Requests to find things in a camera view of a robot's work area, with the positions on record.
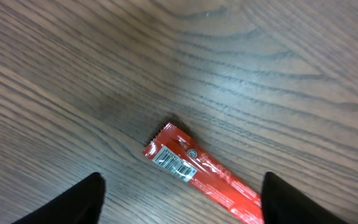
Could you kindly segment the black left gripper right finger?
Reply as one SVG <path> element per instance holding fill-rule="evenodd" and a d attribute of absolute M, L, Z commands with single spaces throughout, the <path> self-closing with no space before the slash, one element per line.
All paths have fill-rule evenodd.
<path fill-rule="evenodd" d="M 261 191 L 265 224 L 346 224 L 273 172 L 266 172 Z"/>

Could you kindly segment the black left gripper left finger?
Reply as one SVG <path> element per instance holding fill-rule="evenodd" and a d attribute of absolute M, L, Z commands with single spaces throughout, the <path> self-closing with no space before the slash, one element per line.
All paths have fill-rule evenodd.
<path fill-rule="evenodd" d="M 14 224 L 97 224 L 105 191 L 105 179 L 94 172 Z"/>

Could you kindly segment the red snack packet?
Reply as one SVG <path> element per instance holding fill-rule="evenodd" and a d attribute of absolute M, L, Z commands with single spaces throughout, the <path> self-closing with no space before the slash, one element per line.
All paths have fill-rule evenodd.
<path fill-rule="evenodd" d="M 146 145 L 143 154 L 242 223 L 264 223 L 260 195 L 174 124 L 167 123 Z"/>

